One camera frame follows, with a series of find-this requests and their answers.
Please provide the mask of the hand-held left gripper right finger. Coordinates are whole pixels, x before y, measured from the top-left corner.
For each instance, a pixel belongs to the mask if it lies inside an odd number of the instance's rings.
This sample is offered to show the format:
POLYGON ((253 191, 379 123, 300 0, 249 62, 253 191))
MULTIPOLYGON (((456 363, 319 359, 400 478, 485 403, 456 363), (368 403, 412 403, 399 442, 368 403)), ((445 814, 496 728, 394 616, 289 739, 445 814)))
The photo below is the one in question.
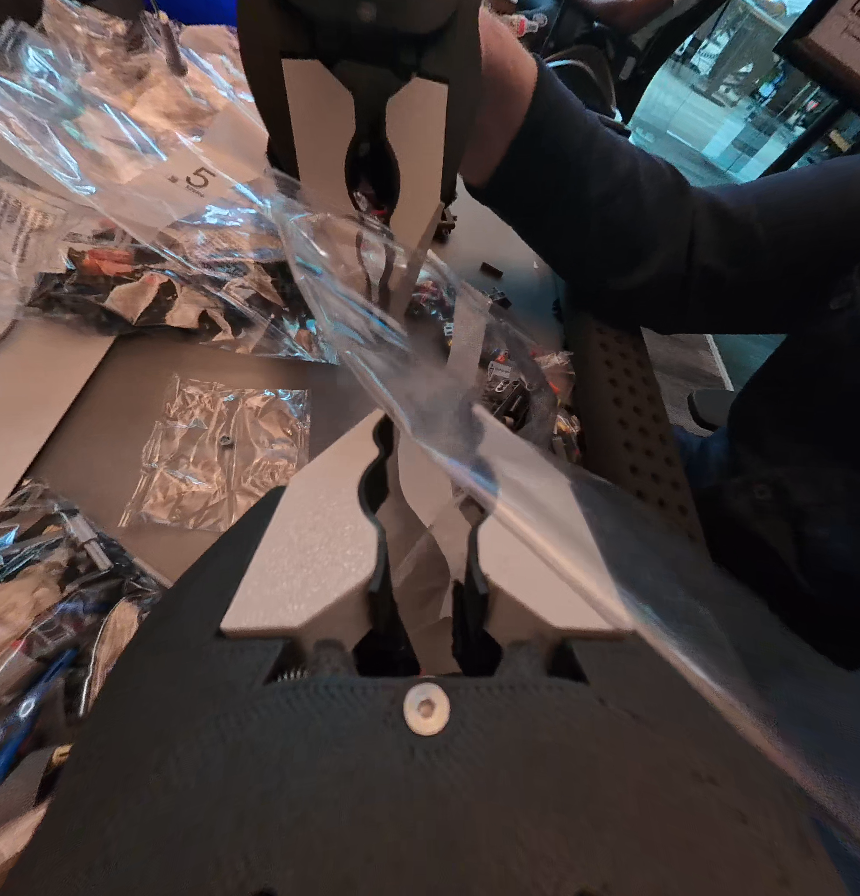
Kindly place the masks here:
POLYGON ((460 669, 492 674, 515 644, 531 644, 557 668, 567 641, 635 633, 577 497, 580 482, 488 411, 471 411, 473 442, 453 457, 453 473, 485 513, 454 588, 460 669))

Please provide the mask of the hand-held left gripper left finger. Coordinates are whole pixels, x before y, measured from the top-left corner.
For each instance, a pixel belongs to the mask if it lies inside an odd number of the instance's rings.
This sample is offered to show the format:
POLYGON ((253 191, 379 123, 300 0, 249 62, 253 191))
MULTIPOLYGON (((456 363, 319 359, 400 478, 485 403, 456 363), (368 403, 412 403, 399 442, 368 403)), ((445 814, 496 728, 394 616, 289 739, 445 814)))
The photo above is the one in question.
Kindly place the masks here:
POLYGON ((374 410, 290 480, 220 625, 231 639, 358 643, 389 571, 377 518, 391 420, 374 410))

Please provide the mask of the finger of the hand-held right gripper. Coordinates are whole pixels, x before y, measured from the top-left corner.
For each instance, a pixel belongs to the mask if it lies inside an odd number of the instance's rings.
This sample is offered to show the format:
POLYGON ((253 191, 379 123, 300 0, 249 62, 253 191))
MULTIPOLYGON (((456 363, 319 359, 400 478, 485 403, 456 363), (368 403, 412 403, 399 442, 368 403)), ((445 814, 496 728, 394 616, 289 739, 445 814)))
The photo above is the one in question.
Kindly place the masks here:
POLYGON ((320 210, 360 215, 378 229, 387 225, 393 166, 383 143, 358 134, 352 94, 316 59, 284 59, 282 73, 296 179, 306 200, 320 210))
POLYGON ((390 313, 403 317, 442 214, 447 85, 413 77, 387 104, 387 137, 399 169, 391 231, 406 251, 390 313))

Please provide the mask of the large clear plastic bag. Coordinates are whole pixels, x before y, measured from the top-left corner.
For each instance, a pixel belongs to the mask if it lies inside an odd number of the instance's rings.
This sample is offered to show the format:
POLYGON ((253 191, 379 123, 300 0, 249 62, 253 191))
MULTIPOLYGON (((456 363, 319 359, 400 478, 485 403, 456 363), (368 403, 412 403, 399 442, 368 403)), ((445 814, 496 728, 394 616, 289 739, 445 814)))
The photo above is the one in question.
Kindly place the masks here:
POLYGON ((322 337, 411 445, 403 492, 440 546, 452 537, 452 583, 432 606, 453 623, 468 534, 485 510, 458 484, 453 457, 488 411, 575 487, 636 632, 738 732, 860 839, 860 676, 843 673, 782 625, 705 555, 701 543, 581 467, 541 449, 554 421, 545 371, 489 298, 426 254, 403 317, 390 313, 406 251, 360 215, 320 210, 300 183, 271 171, 270 217, 322 337))

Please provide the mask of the person's right forearm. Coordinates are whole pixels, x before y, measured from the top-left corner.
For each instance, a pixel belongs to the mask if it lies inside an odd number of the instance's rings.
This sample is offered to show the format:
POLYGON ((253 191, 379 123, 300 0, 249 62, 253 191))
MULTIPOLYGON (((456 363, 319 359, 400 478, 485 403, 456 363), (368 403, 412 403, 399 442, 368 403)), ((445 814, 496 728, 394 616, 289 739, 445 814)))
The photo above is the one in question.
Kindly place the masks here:
POLYGON ((661 333, 788 333, 860 265, 860 153, 692 185, 536 64, 501 165, 465 185, 593 315, 661 333))

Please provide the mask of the person's right hand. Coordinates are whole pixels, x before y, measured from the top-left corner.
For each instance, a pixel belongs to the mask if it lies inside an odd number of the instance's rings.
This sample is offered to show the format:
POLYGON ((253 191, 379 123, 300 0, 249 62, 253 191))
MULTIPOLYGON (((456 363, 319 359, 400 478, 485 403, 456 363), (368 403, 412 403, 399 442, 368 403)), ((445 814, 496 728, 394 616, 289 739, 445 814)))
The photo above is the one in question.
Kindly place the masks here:
POLYGON ((484 187, 501 165, 525 120, 537 82, 537 64, 505 23, 479 13, 482 72, 473 128, 459 173, 470 188, 484 187))

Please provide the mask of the small crumpled clear bag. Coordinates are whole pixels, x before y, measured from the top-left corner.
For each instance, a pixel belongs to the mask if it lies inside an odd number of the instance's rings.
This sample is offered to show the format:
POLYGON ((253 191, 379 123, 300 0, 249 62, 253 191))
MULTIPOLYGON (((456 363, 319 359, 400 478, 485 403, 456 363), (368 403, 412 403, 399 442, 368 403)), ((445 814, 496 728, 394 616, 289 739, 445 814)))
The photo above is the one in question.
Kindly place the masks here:
POLYGON ((312 394, 174 375, 119 526, 226 532, 310 458, 312 394))

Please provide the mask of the blue plastic bin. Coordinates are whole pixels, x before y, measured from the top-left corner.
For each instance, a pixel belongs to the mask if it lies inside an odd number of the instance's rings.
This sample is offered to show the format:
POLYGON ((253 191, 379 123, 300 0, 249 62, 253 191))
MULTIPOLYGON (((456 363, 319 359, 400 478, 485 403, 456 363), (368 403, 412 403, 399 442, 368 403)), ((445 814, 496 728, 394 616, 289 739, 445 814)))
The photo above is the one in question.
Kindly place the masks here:
POLYGON ((165 13, 183 25, 222 25, 237 27, 236 1, 143 1, 154 13, 165 13))

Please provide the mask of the clear bag of mixed pieces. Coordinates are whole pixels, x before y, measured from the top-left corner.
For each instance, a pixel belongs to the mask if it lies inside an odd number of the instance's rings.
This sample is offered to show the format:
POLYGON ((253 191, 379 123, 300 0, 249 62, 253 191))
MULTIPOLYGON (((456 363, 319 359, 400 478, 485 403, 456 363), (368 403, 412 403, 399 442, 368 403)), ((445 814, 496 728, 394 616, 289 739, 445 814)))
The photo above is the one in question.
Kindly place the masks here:
POLYGON ((0 503, 0 788, 69 746, 172 583, 43 480, 0 503))

